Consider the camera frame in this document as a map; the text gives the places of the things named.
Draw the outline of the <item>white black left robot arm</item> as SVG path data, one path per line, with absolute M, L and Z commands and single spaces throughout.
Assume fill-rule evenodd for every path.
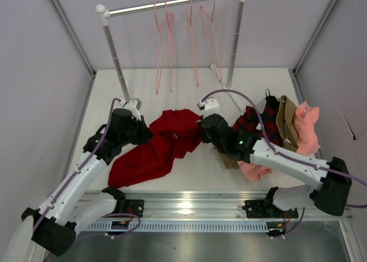
M 77 235 L 106 214 L 122 212 L 125 195 L 111 186 L 88 205 L 75 209 L 80 197 L 128 144 L 148 143 L 153 137 L 136 107 L 111 109 L 108 122 L 83 147 L 74 170 L 37 209 L 26 208 L 21 218 L 32 217 L 32 241 L 55 256 L 62 256 Z

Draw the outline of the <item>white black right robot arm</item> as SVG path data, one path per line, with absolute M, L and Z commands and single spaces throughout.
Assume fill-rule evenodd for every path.
M 213 144 L 234 161 L 275 169 L 304 183 L 289 188 L 271 188 L 266 200 L 272 206 L 285 211 L 313 203 L 324 213 L 343 215 L 352 186 L 344 160 L 310 158 L 275 146 L 251 132 L 233 130 L 218 114 L 204 116 L 198 124 L 202 141 Z

